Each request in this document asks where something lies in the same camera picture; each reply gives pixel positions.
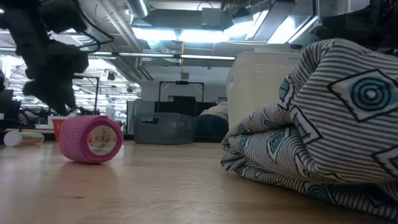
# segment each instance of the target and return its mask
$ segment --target white laundry basket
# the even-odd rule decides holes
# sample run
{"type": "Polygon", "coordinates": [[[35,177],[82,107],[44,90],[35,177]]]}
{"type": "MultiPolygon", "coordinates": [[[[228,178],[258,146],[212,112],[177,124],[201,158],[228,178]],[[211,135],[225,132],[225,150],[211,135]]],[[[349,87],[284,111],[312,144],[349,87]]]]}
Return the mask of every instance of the white laundry basket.
{"type": "Polygon", "coordinates": [[[229,128],[260,107],[277,103],[280,84],[299,59],[300,54],[238,55],[226,81],[229,128]]]}

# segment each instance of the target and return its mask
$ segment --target self-adhesive bandage roll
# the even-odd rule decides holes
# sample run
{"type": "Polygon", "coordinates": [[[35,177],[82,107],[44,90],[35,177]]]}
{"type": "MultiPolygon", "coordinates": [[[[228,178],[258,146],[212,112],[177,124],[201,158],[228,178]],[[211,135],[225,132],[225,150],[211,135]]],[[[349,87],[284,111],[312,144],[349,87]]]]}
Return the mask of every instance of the self-adhesive bandage roll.
{"type": "Polygon", "coordinates": [[[77,162],[98,164],[109,161],[122,144],[123,133],[107,116],[69,118],[61,127],[61,152],[77,162]]]}

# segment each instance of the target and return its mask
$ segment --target gray plastic bin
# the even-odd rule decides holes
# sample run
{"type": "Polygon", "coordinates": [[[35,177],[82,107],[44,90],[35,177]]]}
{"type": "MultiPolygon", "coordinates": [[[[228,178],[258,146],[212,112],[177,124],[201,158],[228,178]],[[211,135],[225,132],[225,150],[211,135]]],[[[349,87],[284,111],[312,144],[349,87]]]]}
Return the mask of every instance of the gray plastic bin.
{"type": "Polygon", "coordinates": [[[138,114],[134,120],[134,140],[144,144],[192,143],[197,118],[178,113],[138,114]]]}

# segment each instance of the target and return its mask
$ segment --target folded blanket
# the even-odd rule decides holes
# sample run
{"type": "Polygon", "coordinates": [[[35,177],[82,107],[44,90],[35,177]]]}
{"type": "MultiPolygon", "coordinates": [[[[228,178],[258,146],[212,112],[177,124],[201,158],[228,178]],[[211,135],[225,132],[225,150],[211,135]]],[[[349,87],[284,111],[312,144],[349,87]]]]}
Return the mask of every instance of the folded blanket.
{"type": "Polygon", "coordinates": [[[398,59],[317,42],[279,98],[230,130],[223,168],[398,221],[398,59]]]}

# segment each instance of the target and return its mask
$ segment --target wooden table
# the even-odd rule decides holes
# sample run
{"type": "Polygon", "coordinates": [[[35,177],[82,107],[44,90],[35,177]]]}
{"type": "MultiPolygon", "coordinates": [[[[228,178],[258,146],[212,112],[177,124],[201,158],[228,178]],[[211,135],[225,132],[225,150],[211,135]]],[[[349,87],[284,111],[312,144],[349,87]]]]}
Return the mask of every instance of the wooden table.
{"type": "Polygon", "coordinates": [[[218,144],[125,142],[103,165],[0,146],[0,223],[390,223],[226,173],[218,144]]]}

